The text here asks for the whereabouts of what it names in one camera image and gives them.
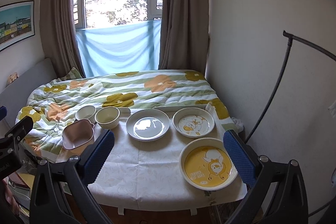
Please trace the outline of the pink square bowl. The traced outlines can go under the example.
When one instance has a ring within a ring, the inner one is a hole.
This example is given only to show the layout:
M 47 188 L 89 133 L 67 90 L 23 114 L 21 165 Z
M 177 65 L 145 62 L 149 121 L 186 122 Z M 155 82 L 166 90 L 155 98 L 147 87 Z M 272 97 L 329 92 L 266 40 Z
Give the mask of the pink square bowl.
M 63 130 L 62 138 L 66 150 L 83 149 L 95 141 L 94 124 L 88 119 L 73 122 Z

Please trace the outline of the yellow duck pattern plate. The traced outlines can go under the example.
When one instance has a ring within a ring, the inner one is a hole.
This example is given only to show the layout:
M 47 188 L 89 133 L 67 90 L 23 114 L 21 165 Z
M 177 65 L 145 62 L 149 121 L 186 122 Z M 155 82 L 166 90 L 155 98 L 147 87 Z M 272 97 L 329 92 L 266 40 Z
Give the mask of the yellow duck pattern plate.
M 216 138 L 190 142 L 179 156 L 179 169 L 191 186 L 210 192 L 229 186 L 238 175 L 223 142 Z

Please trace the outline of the white ribbed bowl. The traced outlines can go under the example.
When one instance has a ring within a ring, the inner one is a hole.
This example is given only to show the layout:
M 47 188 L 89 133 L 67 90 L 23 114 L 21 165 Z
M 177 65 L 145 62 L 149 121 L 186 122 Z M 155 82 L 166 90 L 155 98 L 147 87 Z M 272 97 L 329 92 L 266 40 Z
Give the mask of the white ribbed bowl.
M 92 124 L 96 123 L 95 120 L 95 114 L 96 114 L 96 108 L 92 105 L 87 105 L 81 107 L 75 114 L 76 120 L 82 120 L 82 119 L 87 119 L 89 120 Z

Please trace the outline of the cream round bowl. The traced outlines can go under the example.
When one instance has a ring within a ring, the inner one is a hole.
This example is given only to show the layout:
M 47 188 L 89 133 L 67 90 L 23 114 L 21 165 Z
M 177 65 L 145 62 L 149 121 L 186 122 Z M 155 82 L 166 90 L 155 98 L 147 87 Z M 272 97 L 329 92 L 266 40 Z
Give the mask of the cream round bowl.
M 101 128 L 112 130 L 119 124 L 120 110 L 113 106 L 104 107 L 95 114 L 95 120 Z

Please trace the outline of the plain cream plate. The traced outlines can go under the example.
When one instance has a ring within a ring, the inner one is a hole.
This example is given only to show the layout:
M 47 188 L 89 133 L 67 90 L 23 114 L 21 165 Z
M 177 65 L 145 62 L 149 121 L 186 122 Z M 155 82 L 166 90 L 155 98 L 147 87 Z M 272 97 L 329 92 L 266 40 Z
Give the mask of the plain cream plate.
M 169 127 L 170 118 L 157 109 L 139 110 L 126 121 L 127 133 L 139 141 L 155 141 L 163 137 Z

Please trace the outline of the white duck pattern plate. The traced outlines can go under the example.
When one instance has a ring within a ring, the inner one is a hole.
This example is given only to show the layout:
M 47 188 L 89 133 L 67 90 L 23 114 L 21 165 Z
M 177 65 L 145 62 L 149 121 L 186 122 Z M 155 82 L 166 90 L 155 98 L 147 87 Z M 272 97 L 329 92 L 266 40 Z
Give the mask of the white duck pattern plate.
M 172 118 L 177 132 L 188 138 L 202 138 L 211 133 L 215 127 L 213 116 L 198 107 L 185 107 L 178 110 Z

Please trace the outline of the grey headboard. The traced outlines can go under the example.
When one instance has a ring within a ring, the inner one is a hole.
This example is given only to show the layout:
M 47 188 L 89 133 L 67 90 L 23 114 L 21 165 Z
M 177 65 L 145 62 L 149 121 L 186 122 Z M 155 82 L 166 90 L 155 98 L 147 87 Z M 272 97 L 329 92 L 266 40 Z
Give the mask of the grey headboard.
M 56 79 L 56 73 L 50 59 L 44 59 L 19 76 L 1 92 L 1 106 L 7 108 L 5 121 L 10 127 L 15 125 L 18 112 L 26 106 L 30 94 Z

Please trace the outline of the flower patterned quilt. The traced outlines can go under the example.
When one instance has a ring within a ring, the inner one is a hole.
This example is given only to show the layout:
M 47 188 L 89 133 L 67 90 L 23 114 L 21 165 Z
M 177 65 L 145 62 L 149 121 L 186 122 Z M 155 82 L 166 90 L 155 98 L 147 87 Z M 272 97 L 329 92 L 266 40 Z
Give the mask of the flower patterned quilt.
M 226 130 L 237 130 L 216 91 L 197 71 L 158 70 L 126 72 L 41 85 L 28 97 L 16 120 L 33 119 L 23 147 L 34 156 L 55 162 L 64 152 L 62 132 L 83 106 L 151 109 L 162 106 L 212 104 Z

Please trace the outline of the green patterned pillow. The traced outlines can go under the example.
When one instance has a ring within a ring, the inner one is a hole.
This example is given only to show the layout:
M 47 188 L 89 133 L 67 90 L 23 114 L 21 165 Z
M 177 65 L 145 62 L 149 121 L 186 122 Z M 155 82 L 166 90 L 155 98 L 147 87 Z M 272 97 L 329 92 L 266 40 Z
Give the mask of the green patterned pillow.
M 75 80 L 75 79 L 82 79 L 83 76 L 80 74 L 80 72 L 73 67 L 69 73 L 67 73 L 64 77 L 60 77 L 60 81 L 66 81 L 66 80 Z

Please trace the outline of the floral white tablecloth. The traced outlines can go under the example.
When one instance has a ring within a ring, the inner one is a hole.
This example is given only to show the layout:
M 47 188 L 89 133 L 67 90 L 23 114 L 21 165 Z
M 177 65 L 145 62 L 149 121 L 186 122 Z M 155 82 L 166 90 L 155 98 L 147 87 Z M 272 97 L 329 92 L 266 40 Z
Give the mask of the floral white tablecloth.
M 126 130 L 136 109 L 121 108 L 113 129 L 114 147 L 94 183 L 88 186 L 96 201 L 119 209 L 147 211 L 190 210 L 238 201 L 247 188 L 237 177 L 229 186 L 205 192 L 190 185 L 179 168 L 179 155 L 192 140 L 174 126 L 155 141 L 137 141 Z

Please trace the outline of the left brown curtain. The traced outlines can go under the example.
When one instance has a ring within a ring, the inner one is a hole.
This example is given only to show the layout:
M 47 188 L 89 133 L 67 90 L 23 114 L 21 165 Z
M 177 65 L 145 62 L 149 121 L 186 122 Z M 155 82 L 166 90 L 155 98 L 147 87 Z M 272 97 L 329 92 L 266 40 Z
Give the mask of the left brown curtain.
M 73 0 L 40 0 L 39 29 L 45 57 L 56 75 L 65 76 L 72 68 L 84 69 L 76 41 Z

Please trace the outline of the brown curtain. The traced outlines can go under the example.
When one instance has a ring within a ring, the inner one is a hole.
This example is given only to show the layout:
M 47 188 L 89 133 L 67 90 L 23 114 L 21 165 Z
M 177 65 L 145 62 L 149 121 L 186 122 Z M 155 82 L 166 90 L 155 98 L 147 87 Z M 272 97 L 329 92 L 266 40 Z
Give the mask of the brown curtain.
M 56 75 L 65 76 L 72 68 L 84 69 L 76 41 L 73 0 L 40 0 L 39 29 L 45 57 Z
M 205 73 L 209 0 L 163 0 L 159 69 Z

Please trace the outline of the framed houses picture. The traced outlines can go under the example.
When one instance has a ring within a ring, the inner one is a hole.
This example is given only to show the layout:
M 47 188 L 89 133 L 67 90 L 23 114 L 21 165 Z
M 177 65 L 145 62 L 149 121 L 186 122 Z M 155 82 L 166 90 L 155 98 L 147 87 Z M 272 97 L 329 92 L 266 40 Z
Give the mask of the framed houses picture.
M 1 6 L 0 51 L 35 35 L 35 1 L 23 1 Z

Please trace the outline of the light blue window cloth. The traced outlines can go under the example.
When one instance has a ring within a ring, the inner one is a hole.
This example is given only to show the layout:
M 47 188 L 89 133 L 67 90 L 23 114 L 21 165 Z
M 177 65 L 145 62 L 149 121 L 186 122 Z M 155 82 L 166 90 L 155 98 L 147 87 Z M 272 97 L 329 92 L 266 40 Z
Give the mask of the light blue window cloth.
M 157 70 L 160 38 L 160 20 L 76 31 L 86 77 Z

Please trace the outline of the right brown curtain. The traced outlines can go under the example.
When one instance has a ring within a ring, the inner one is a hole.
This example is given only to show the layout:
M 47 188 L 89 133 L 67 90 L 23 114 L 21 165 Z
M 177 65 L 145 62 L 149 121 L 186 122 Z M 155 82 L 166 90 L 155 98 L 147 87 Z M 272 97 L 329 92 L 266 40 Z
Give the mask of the right brown curtain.
M 163 0 L 159 69 L 205 73 L 209 0 Z

